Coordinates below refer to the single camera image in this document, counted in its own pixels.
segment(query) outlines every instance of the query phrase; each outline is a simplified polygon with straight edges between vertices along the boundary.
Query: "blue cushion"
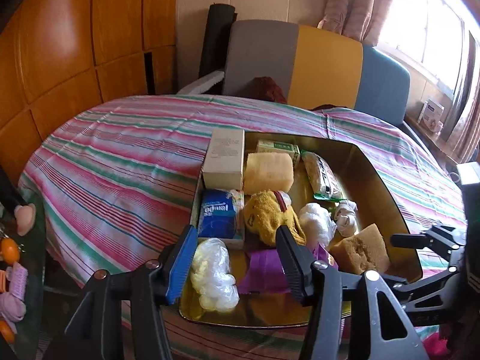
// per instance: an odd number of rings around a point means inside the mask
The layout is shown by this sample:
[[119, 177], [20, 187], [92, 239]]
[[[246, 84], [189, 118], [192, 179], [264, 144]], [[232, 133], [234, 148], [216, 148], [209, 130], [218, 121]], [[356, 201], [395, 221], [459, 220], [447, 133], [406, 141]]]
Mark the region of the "blue cushion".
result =
[[405, 116], [410, 74], [399, 62], [371, 46], [363, 46], [357, 111], [400, 126]]

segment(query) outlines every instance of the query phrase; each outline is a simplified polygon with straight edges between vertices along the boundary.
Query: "gray cushion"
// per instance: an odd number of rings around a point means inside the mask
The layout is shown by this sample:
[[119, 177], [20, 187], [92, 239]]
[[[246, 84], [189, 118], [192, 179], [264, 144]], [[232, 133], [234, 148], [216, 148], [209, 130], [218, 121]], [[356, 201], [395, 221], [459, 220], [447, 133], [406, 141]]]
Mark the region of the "gray cushion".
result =
[[236, 96], [255, 77], [271, 77], [288, 97], [299, 27], [275, 20], [232, 25], [223, 94]]

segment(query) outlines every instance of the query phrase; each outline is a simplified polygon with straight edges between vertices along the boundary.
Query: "yellow cushion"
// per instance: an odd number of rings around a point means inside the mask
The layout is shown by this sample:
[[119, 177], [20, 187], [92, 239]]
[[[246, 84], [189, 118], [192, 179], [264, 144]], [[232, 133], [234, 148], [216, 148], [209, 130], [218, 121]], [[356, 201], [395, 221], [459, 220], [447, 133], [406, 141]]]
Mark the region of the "yellow cushion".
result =
[[360, 42], [299, 26], [289, 105], [312, 109], [323, 104], [353, 108], [362, 75]]

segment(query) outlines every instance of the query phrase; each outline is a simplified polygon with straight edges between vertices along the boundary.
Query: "black device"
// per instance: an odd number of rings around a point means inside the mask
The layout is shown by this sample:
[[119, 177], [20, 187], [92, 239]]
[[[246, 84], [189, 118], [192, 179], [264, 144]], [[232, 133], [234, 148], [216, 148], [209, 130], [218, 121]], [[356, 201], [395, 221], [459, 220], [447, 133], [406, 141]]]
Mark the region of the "black device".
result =
[[[480, 166], [462, 164], [458, 170], [467, 231], [436, 225], [419, 235], [391, 238], [395, 247], [429, 247], [448, 261], [444, 272], [416, 283], [375, 271], [362, 275], [338, 271], [297, 245], [286, 226], [278, 228], [277, 250], [291, 293], [303, 306], [313, 306], [301, 360], [337, 358], [343, 300], [352, 302], [350, 360], [428, 359], [414, 326], [456, 321], [480, 290]], [[173, 304], [180, 295], [196, 244], [196, 229], [187, 226], [177, 244], [135, 271], [115, 275], [96, 271], [44, 360], [122, 360], [120, 302], [125, 299], [131, 301], [136, 359], [171, 359], [160, 306]], [[1, 335], [0, 358], [17, 360]]]

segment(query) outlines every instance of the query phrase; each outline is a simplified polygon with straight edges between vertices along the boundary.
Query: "yellow sponge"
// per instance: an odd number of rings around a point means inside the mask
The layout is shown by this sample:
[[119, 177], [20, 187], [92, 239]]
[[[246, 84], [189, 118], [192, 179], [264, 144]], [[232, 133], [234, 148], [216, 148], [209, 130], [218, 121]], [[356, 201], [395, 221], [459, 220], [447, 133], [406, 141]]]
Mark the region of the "yellow sponge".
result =
[[375, 223], [357, 235], [344, 238], [328, 251], [339, 269], [351, 274], [360, 275], [370, 269], [385, 273], [390, 266], [385, 243]]
[[243, 177], [243, 193], [288, 192], [293, 184], [293, 163], [287, 153], [250, 153]]

